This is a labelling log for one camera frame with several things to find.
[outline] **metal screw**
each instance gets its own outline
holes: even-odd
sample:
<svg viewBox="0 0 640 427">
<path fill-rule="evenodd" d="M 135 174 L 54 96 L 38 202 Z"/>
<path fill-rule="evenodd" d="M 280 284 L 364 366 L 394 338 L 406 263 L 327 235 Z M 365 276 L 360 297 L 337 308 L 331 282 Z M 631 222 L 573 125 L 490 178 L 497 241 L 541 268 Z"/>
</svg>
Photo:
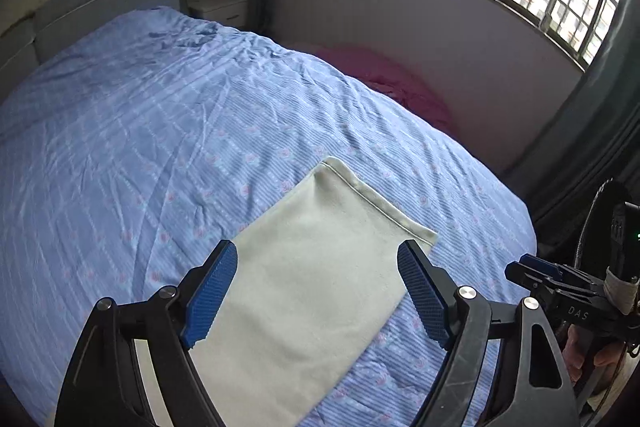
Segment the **metal screw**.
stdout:
<svg viewBox="0 0 640 427">
<path fill-rule="evenodd" d="M 98 308 L 101 312 L 105 312 L 109 308 L 111 308 L 111 299 L 108 297 L 104 297 L 96 303 L 95 307 Z"/>
<path fill-rule="evenodd" d="M 524 305 L 530 310 L 537 310 L 540 308 L 540 304 L 533 297 L 525 297 Z"/>
<path fill-rule="evenodd" d="M 458 293 L 463 299 L 475 299 L 476 295 L 478 295 L 471 286 L 460 286 Z"/>
<path fill-rule="evenodd" d="M 161 299 L 170 299 L 177 291 L 178 288 L 175 286 L 162 286 L 162 288 L 158 290 L 158 295 Z"/>
</svg>

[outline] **wrinkled sheet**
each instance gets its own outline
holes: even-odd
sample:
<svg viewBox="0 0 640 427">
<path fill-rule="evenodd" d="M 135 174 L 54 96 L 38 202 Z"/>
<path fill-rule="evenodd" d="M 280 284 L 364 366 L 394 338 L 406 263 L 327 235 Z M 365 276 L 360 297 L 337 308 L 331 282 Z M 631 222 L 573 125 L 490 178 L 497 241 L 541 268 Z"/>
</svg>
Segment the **wrinkled sheet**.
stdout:
<svg viewBox="0 0 640 427">
<path fill-rule="evenodd" d="M 0 370 L 40 423 L 105 295 L 148 298 L 328 155 L 433 230 L 433 263 L 487 298 L 535 251 L 525 205 L 458 143 L 318 58 L 168 8 L 118 17 L 0 107 Z M 497 346 L 467 423 L 478 417 Z M 409 425 L 443 352 L 408 297 L 302 421 Z"/>
</svg>

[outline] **gray headboard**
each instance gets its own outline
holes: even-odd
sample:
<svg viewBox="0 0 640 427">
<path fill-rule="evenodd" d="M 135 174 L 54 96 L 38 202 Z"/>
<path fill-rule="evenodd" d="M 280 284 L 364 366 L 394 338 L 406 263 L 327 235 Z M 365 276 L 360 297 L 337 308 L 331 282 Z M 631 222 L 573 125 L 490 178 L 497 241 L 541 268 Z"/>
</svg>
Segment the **gray headboard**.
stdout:
<svg viewBox="0 0 640 427">
<path fill-rule="evenodd" d="M 186 0 L 49 0 L 0 38 L 0 103 L 38 65 L 123 13 Z"/>
</svg>

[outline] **blue bedsheet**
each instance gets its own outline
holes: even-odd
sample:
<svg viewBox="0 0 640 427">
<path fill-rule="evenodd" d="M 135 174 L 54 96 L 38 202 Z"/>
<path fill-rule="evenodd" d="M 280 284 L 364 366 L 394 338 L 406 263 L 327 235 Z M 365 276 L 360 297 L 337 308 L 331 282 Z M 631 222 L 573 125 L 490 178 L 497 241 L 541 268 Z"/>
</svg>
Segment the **blue bedsheet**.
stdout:
<svg viewBox="0 0 640 427">
<path fill-rule="evenodd" d="M 525 205 L 458 143 L 318 58 L 161 8 L 113 20 L 22 83 L 0 107 L 0 370 L 34 418 L 53 410 L 98 298 L 177 283 L 328 155 L 435 229 L 431 259 L 458 283 L 524 295 L 503 270 L 536 249 Z M 442 355 L 404 298 L 302 425 L 408 425 Z"/>
</svg>

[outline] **nightstand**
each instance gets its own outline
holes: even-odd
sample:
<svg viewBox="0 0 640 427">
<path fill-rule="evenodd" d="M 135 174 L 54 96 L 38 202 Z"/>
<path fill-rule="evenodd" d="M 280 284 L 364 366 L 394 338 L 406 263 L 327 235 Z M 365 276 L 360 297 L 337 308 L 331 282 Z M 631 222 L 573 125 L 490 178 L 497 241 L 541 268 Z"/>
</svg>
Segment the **nightstand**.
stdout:
<svg viewBox="0 0 640 427">
<path fill-rule="evenodd" d="M 249 0 L 198 0 L 189 3 L 194 17 L 243 28 L 247 20 Z"/>
</svg>

